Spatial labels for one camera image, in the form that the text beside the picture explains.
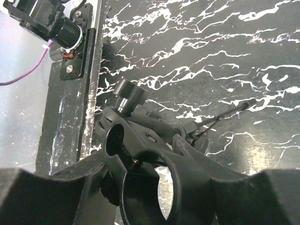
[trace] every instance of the wire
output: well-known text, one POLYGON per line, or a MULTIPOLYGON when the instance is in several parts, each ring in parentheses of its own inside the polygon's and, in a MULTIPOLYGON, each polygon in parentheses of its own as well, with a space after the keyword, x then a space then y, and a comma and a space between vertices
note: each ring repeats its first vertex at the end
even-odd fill
POLYGON ((73 18, 74 13, 75 13, 76 11, 78 11, 85 3, 86 3, 86 0, 82 0, 82 2, 81 2, 76 8, 73 8, 73 9, 71 10, 71 12, 70 12, 70 19, 73 18))
MULTIPOLYGON (((48 47, 50 47, 52 45, 53 41, 49 41, 48 42, 48 47)), ((48 49, 46 48, 43 53, 42 53, 42 56, 41 58, 37 61, 37 63, 34 65, 33 68, 31 68, 29 71, 27 71, 25 74, 22 74, 21 76, 11 80, 11 81, 7 81, 7 82, 3 82, 1 83, 0 82, 0 86, 7 86, 7 85, 10 85, 10 84, 13 84, 21 79, 23 79, 24 77, 28 76, 29 74, 31 74, 42 62, 43 58, 45 57, 46 53, 47 53, 48 49)))

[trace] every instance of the mounting plate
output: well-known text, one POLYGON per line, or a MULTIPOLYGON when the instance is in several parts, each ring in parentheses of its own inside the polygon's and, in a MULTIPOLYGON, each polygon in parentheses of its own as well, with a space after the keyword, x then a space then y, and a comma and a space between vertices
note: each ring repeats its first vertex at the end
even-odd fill
POLYGON ((62 59, 60 71, 60 80, 62 81, 82 78, 84 74, 84 65, 89 40, 86 31, 91 27, 93 7, 88 3, 83 5, 79 11, 81 12, 80 17, 77 17, 76 14, 74 14, 73 19, 75 24, 82 27, 84 38, 82 40, 81 46, 79 47, 79 50, 77 50, 77 54, 75 54, 73 59, 62 59), (67 73, 68 66, 73 66, 73 70, 70 73, 67 73))

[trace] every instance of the white cable tie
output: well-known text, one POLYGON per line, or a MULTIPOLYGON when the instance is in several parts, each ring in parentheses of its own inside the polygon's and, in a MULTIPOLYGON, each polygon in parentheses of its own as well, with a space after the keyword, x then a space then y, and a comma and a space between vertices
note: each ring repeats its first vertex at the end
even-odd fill
POLYGON ((47 45, 45 45, 45 44, 44 44, 44 45, 42 45, 42 47, 43 47, 43 48, 45 48, 45 49, 48 49, 48 50, 50 50, 50 47, 49 47, 49 46, 47 46, 47 45))

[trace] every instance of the white vein pattern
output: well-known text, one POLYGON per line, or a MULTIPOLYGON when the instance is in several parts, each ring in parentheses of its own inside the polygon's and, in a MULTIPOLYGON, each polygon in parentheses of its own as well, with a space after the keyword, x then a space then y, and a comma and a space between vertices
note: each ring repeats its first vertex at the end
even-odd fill
POLYGON ((256 98, 255 106, 211 131, 207 156, 239 170, 232 158, 221 157, 241 154, 240 147, 241 162, 252 158, 240 172, 287 167, 282 163, 289 152, 300 148, 299 121, 293 119, 300 109, 300 25, 289 16, 300 8, 299 0, 257 6, 241 0, 147 0, 118 7, 108 15, 104 34, 118 63, 111 67, 111 59, 103 59, 96 113, 113 102, 121 77, 149 90, 145 106, 168 122, 200 122, 256 98), (276 22, 277 16, 287 22, 276 22), (272 159, 270 151, 276 153, 272 159))

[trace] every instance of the black knob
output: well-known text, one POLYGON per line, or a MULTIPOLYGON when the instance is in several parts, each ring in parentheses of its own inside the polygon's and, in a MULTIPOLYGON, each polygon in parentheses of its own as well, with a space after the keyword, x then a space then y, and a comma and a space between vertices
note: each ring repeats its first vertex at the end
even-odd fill
POLYGON ((148 91, 125 79, 118 83, 113 92, 119 96, 115 109, 125 116, 130 116, 138 104, 143 105, 148 96, 148 91))

